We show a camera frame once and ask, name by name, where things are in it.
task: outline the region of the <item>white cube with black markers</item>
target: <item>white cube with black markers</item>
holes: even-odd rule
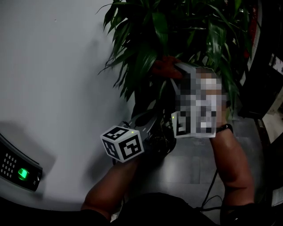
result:
[[[126,162],[144,152],[138,130],[113,126],[100,138],[107,155],[120,162]]]

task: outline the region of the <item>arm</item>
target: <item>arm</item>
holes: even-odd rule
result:
[[[138,158],[113,166],[104,178],[98,182],[87,194],[82,210],[91,209],[101,213],[106,219],[121,202],[132,181],[138,166]]]
[[[254,184],[243,149],[229,130],[212,138],[216,166],[225,185],[223,204],[241,206],[254,202]]]

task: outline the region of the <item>black cable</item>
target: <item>black cable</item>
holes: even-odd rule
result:
[[[205,197],[205,199],[204,199],[204,201],[203,201],[203,204],[202,204],[201,209],[203,209],[204,205],[205,205],[206,202],[207,202],[207,198],[208,198],[209,193],[210,193],[210,191],[211,191],[211,189],[212,189],[212,186],[213,186],[213,184],[214,184],[214,182],[215,182],[215,179],[216,179],[217,174],[218,174],[218,170],[215,171],[215,174],[214,174],[214,176],[213,176],[211,185],[210,185],[210,187],[209,187],[209,189],[208,189],[207,195],[206,195],[206,197]]]
[[[130,124],[129,124],[129,123],[127,123],[126,121],[123,121],[123,123],[124,123],[128,128],[130,128]]]
[[[220,196],[213,196],[213,197],[209,198],[209,199],[207,200],[207,202],[206,202],[204,205],[206,205],[209,200],[212,200],[212,199],[215,198],[215,197],[220,198],[221,202],[223,203],[223,200],[222,200],[222,198],[221,198]]]
[[[222,207],[212,207],[212,208],[207,208],[207,209],[201,209],[202,212],[206,212],[206,211],[211,211],[211,210],[220,210],[222,209]]]

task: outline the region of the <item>keypad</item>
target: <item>keypad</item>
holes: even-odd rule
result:
[[[0,175],[3,177],[12,178],[14,175],[13,168],[17,163],[16,155],[6,153],[4,156],[4,160],[2,159],[2,163],[0,162]]]

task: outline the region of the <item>wristband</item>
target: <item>wristband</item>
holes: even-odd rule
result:
[[[223,131],[225,129],[230,129],[231,132],[234,133],[233,132],[233,128],[232,128],[232,126],[230,124],[225,124],[225,125],[223,125],[221,127],[216,128],[216,133],[221,132],[221,131]]]

